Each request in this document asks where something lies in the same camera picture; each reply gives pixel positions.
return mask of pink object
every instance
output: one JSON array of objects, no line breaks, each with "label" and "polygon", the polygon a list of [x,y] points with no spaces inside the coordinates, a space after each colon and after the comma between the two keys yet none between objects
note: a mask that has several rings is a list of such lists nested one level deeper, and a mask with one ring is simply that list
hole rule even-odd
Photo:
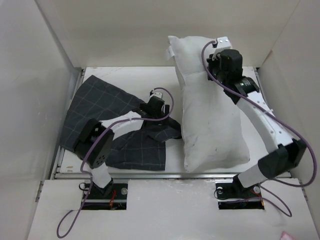
[{"label": "pink object", "polygon": [[280,240],[297,240],[297,239],[291,236],[289,233],[283,231]]}]

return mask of white pillow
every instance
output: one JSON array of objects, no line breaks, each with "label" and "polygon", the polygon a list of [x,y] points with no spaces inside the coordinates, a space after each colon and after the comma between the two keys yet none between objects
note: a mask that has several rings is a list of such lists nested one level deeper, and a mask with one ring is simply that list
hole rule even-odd
[{"label": "white pillow", "polygon": [[[169,36],[170,51],[182,91],[184,168],[232,168],[249,161],[242,136],[240,110],[215,82],[209,81],[201,61],[204,45],[212,39]],[[208,47],[205,56],[214,53]]]}]

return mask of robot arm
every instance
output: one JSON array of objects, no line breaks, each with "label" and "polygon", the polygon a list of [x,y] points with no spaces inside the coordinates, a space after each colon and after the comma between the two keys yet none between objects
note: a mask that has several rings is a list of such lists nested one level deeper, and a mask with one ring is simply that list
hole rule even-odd
[{"label": "robot arm", "polygon": [[[212,45],[215,52],[207,59],[210,73],[224,86],[247,97],[272,114],[257,84],[251,78],[243,76],[242,55],[231,49],[229,40],[226,37],[217,38]],[[301,140],[294,139],[281,125],[250,102],[226,90],[224,92],[250,119],[268,152],[268,155],[261,158],[256,165],[236,175],[233,183],[223,186],[223,192],[227,195],[224,194],[223,198],[245,198],[243,193],[257,184],[274,179],[297,167],[306,145]]]},{"label": "robot arm", "polygon": [[[111,129],[94,147],[86,163],[84,164],[85,171],[92,174],[92,180],[95,188],[100,191],[103,196],[107,196],[113,187],[113,179],[108,173],[108,167],[105,164],[111,152],[113,140],[127,133],[140,130],[143,128],[143,126],[148,124],[163,124],[162,121],[158,121],[157,123],[149,123],[142,120],[142,118],[160,119],[168,115],[169,105],[165,105],[165,101],[162,100],[162,96],[163,95],[161,92],[152,92],[150,93],[149,102],[142,103],[139,108],[110,120],[98,121],[94,118],[90,119],[83,127],[73,146],[74,153],[81,160],[85,158],[87,152],[92,147],[96,139],[109,126],[121,120],[128,120],[115,124],[113,127],[111,127]],[[164,121],[168,121],[167,124],[169,125],[171,124],[170,119],[166,119]]]}]

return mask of white table surface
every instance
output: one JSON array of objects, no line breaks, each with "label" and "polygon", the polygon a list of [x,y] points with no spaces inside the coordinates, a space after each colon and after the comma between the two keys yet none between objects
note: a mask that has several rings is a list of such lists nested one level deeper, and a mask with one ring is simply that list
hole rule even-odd
[{"label": "white table surface", "polygon": [[[149,92],[153,88],[164,87],[168,89],[172,93],[175,103],[171,117],[179,123],[182,122],[181,90],[174,67],[88,67],[85,70],[83,81],[87,80],[91,75],[95,75],[103,81],[113,84],[146,102],[149,100]],[[253,67],[243,67],[243,75],[258,82]],[[163,99],[166,103],[171,103],[171,99],[166,93],[163,94]],[[268,154],[257,130],[242,111],[240,112],[240,118],[242,134],[250,151],[250,161],[232,168],[200,167],[192,174],[240,173],[255,165],[260,158]],[[184,142],[182,139],[169,139],[166,142],[165,171],[117,169],[113,167],[109,167],[108,170],[111,174],[186,174],[183,147]],[[62,174],[79,174],[81,173],[80,165],[81,161],[79,158],[66,150],[59,172]]]},{"label": "white table surface", "polygon": [[[297,179],[288,179],[298,184]],[[79,208],[82,180],[46,180],[29,240],[56,240],[61,218]],[[265,210],[219,210],[213,180],[130,180],[127,210],[84,210],[65,240],[279,240],[283,231],[298,240],[318,240],[301,188],[263,184],[290,207],[289,218],[264,202]],[[273,196],[262,196],[285,209]],[[64,234],[75,212],[60,228]]]}]

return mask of gray checkered cloth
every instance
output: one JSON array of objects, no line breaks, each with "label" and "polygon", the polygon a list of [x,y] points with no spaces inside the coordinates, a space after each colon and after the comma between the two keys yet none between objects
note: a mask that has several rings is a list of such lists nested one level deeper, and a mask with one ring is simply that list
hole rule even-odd
[{"label": "gray checkered cloth", "polygon": [[[64,121],[60,145],[73,152],[73,145],[89,119],[114,119],[138,108],[141,103],[144,101],[136,96],[94,75],[90,76],[72,100]],[[180,139],[181,129],[168,125],[150,125],[129,132],[112,142],[106,165],[118,169],[163,171],[166,166],[165,141],[171,138]]]}]

